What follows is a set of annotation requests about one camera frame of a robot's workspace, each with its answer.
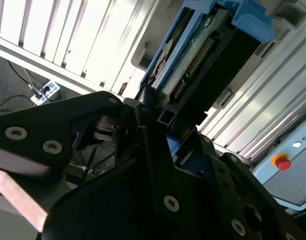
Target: screw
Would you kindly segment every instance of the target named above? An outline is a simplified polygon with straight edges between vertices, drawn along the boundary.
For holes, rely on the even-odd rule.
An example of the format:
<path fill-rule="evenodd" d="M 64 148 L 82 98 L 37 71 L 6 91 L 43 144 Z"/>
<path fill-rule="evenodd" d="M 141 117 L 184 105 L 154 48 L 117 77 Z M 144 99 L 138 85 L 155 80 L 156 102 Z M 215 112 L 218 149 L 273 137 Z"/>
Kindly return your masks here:
<path fill-rule="evenodd" d="M 55 140 L 48 140 L 43 143 L 43 151 L 46 152 L 47 154 L 53 154 L 57 155 L 62 152 L 62 145 L 58 141 Z"/>
<path fill-rule="evenodd" d="M 10 126 L 5 130 L 5 136 L 11 140 L 23 140 L 28 136 L 28 132 L 20 126 Z"/>
<path fill-rule="evenodd" d="M 108 99 L 111 103 L 113 103 L 113 104 L 116 104 L 118 101 L 115 99 L 115 98 L 113 98 L 113 97 L 110 97 L 109 99 Z"/>
<path fill-rule="evenodd" d="M 207 19 L 204 24 L 204 27 L 207 28 L 210 25 L 211 21 L 212 21 L 211 18 Z"/>
<path fill-rule="evenodd" d="M 235 162 L 235 163 L 238 162 L 238 159 L 237 159 L 235 156 L 233 156 L 233 155 L 231 155 L 231 159 L 232 159 L 232 161 Z"/>
<path fill-rule="evenodd" d="M 245 236 L 245 234 L 247 233 L 247 231 L 245 230 L 245 227 L 243 226 L 243 224 L 236 219 L 233 219 L 231 221 L 232 227 L 233 229 L 240 234 L 241 236 Z"/>
<path fill-rule="evenodd" d="M 210 139 L 208 139 L 206 136 L 204 137 L 205 142 L 210 143 Z"/>
<path fill-rule="evenodd" d="M 166 195 L 164 197 L 164 205 L 168 210 L 174 213 L 176 213 L 180 209 L 180 204 L 178 200 L 171 195 Z"/>
<path fill-rule="evenodd" d="M 288 232 L 285 234 L 285 236 L 287 240 L 295 240 L 295 238 Z"/>

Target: power strip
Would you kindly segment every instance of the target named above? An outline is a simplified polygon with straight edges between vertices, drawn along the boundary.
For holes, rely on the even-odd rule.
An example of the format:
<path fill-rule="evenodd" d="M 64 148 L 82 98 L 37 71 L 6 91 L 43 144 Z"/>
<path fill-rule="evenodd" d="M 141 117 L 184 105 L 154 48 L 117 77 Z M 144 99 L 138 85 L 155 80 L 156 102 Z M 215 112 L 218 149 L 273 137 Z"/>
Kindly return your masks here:
<path fill-rule="evenodd" d="M 59 91 L 61 88 L 59 85 L 57 85 L 54 81 L 49 81 L 47 84 L 45 84 L 39 91 L 41 93 L 44 93 L 44 88 L 48 86 L 49 91 L 45 93 L 46 97 L 50 99 L 57 91 Z M 45 103 L 48 99 L 44 95 L 41 96 L 41 98 L 37 98 L 35 95 L 33 95 L 30 99 L 33 103 L 35 103 L 37 106 L 42 105 Z"/>

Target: metal slot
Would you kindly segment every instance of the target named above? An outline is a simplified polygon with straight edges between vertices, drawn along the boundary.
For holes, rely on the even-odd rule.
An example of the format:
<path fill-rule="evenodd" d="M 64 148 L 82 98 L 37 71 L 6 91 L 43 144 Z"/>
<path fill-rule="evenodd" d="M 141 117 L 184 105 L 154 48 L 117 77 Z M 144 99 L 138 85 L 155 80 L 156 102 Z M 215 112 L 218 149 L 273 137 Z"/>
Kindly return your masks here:
<path fill-rule="evenodd" d="M 159 121 L 160 123 L 169 125 L 174 116 L 175 116 L 174 112 L 171 112 L 170 110 L 165 110 Z"/>
<path fill-rule="evenodd" d="M 234 93 L 229 88 L 225 89 L 212 107 L 215 109 L 224 109 L 234 96 Z"/>
<path fill-rule="evenodd" d="M 261 44 L 255 51 L 255 55 L 259 56 L 261 59 L 264 59 L 268 56 L 276 47 L 277 43 L 275 41 L 271 41 L 265 44 Z"/>

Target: bolt head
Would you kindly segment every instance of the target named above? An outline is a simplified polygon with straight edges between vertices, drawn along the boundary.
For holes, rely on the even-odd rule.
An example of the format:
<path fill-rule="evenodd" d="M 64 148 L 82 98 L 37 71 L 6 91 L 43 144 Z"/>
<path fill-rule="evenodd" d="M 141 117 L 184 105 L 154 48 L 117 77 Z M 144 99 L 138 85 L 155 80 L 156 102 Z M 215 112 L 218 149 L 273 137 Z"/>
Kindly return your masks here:
<path fill-rule="evenodd" d="M 243 226 L 243 224 L 236 219 L 233 219 L 231 221 L 232 227 L 233 229 L 241 236 L 245 236 L 247 231 L 245 230 L 245 227 Z"/>
<path fill-rule="evenodd" d="M 43 151 L 47 154 L 57 155 L 63 150 L 62 144 L 55 140 L 48 140 L 43 143 Z"/>
<path fill-rule="evenodd" d="M 164 197 L 164 205 L 168 210 L 174 213 L 176 213 L 180 209 L 180 204 L 178 200 L 171 195 L 167 195 Z"/>
<path fill-rule="evenodd" d="M 8 139 L 15 141 L 23 140 L 28 136 L 28 132 L 20 126 L 10 126 L 5 130 L 4 134 Z"/>

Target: emergency stop button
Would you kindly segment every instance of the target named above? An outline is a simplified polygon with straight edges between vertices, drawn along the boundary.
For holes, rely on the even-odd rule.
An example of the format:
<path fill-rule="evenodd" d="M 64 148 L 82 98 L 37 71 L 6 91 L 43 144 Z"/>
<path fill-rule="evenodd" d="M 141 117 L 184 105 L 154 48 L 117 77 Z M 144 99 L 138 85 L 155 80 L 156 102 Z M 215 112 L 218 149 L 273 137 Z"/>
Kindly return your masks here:
<path fill-rule="evenodd" d="M 278 154 L 272 159 L 272 164 L 275 165 L 278 170 L 285 171 L 289 169 L 292 163 L 289 160 L 289 156 L 287 154 Z"/>

